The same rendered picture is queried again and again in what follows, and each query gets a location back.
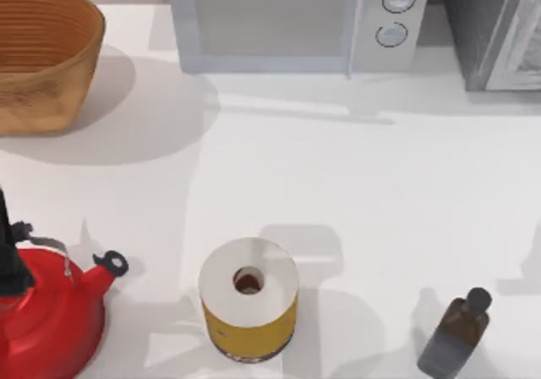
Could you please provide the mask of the red kettle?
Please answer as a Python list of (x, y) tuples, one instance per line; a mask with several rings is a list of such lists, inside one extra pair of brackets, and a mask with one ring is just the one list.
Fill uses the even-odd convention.
[(31, 236), (25, 222), (11, 226), (35, 279), (23, 296), (0, 298), (0, 379), (75, 379), (94, 356), (105, 328), (104, 296), (128, 271), (126, 258), (109, 250), (82, 271), (68, 257)]

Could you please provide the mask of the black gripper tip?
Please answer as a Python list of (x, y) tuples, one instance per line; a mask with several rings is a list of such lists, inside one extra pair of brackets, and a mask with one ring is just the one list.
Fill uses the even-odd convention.
[(15, 298), (35, 286), (35, 279), (19, 256), (0, 188), (0, 298)]

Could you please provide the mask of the pale microwave oven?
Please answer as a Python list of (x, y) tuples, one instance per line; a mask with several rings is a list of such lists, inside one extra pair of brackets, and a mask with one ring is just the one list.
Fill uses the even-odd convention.
[[(355, 0), (169, 0), (183, 71), (346, 75)], [(396, 73), (413, 60), (427, 0), (391, 14), (363, 0), (352, 75)], [(381, 26), (405, 25), (408, 38), (385, 48)]]

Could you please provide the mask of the yellow paper roll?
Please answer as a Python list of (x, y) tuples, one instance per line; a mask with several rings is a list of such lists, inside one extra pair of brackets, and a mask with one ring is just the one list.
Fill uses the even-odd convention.
[(298, 269), (280, 245), (261, 237), (221, 245), (203, 262), (198, 290), (209, 338), (227, 358), (260, 363), (292, 339)]

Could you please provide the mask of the brown woven basket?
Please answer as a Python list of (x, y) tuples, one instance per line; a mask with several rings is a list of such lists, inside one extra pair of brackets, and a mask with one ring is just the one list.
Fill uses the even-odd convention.
[(90, 0), (0, 0), (0, 136), (70, 128), (105, 32)]

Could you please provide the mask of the dark brown bottle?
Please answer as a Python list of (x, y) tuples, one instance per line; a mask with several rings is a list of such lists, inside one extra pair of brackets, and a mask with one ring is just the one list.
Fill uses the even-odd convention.
[(456, 379), (489, 325), (491, 304), (491, 294), (481, 287), (453, 299), (418, 357), (419, 370), (432, 379)]

